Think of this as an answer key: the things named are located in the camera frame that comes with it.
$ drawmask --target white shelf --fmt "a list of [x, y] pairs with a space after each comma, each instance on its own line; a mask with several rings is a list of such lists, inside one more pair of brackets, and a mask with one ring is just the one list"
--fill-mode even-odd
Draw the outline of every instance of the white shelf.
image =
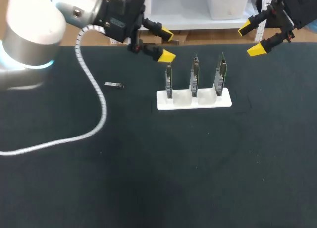
[[153, 0], [151, 21], [160, 22], [170, 30], [238, 29], [251, 15], [258, 14], [248, 1], [242, 19], [212, 20], [206, 0]]

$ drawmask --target metal frame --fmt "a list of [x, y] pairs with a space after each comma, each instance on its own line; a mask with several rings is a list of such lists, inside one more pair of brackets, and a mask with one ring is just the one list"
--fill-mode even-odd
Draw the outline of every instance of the metal frame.
[[[267, 10], [267, 6], [269, 4], [272, 3], [272, 0], [262, 0], [262, 10]], [[258, 29], [257, 29], [257, 34], [256, 34], [256, 37], [254, 39], [255, 42], [260, 42], [263, 38], [263, 34], [264, 34], [264, 30], [265, 30], [265, 25], [266, 25], [266, 20], [263, 21]]]

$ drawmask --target white stand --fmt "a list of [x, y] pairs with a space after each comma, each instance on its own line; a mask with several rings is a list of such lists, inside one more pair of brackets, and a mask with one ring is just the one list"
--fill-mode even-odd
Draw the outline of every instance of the white stand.
[[232, 102], [227, 88], [223, 88], [222, 96], [217, 96], [213, 88], [198, 89], [197, 98], [187, 90], [173, 90], [173, 99], [167, 98], [166, 91], [157, 92], [158, 110], [192, 109], [192, 108], [226, 108]]

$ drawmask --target small black object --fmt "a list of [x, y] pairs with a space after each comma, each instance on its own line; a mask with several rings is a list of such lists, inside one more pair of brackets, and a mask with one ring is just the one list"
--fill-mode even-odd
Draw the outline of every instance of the small black object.
[[105, 82], [105, 86], [111, 86], [111, 87], [115, 87], [117, 89], [123, 89], [124, 88], [124, 84], [122, 84], [122, 83], [114, 83], [114, 82]]

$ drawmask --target coiled cable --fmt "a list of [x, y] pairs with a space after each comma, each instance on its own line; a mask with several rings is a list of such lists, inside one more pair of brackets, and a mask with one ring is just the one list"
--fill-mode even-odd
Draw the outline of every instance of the coiled cable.
[[60, 139], [60, 140], [54, 140], [54, 141], [50, 141], [47, 143], [43, 143], [40, 145], [35, 145], [35, 146], [31, 146], [31, 147], [27, 147], [27, 148], [23, 148], [23, 149], [18, 149], [18, 150], [14, 150], [14, 151], [0, 151], [0, 156], [14, 156], [14, 155], [21, 155], [21, 154], [25, 154], [25, 153], [29, 153], [32, 151], [36, 151], [36, 150], [40, 150], [40, 149], [44, 149], [44, 148], [48, 148], [51, 146], [55, 146], [55, 145], [60, 145], [60, 144], [65, 144], [65, 143], [70, 143], [70, 142], [75, 142], [75, 141], [79, 141], [79, 140], [83, 140], [86, 138], [89, 138], [91, 136], [93, 136], [94, 134], [96, 134], [98, 131], [100, 131], [100, 129], [104, 126], [105, 122], [106, 122], [106, 118], [107, 118], [107, 104], [106, 104], [106, 100], [104, 97], [104, 94], [102, 93], [98, 83], [96, 82], [95, 78], [93, 77], [93, 75], [91, 74], [89, 68], [87, 67], [83, 56], [81, 54], [81, 49], [80, 49], [80, 45], [81, 45], [81, 40], [83, 38], [83, 36], [85, 35], [86, 32], [88, 31], [98, 31], [100, 33], [105, 33], [104, 29], [100, 26], [97, 25], [87, 25], [86, 27], [84, 27], [78, 34], [77, 36], [77, 40], [76, 40], [76, 45], [75, 45], [75, 53], [76, 53], [76, 57], [78, 59], [78, 62], [80, 64], [80, 66], [82, 67], [82, 69], [84, 70], [84, 72], [86, 73], [89, 81], [91, 82], [91, 84], [93, 85], [100, 104], [101, 104], [101, 117], [100, 120], [98, 122], [98, 124], [89, 132], [76, 136], [76, 137], [71, 137], [71, 138], [65, 138], [65, 139]]

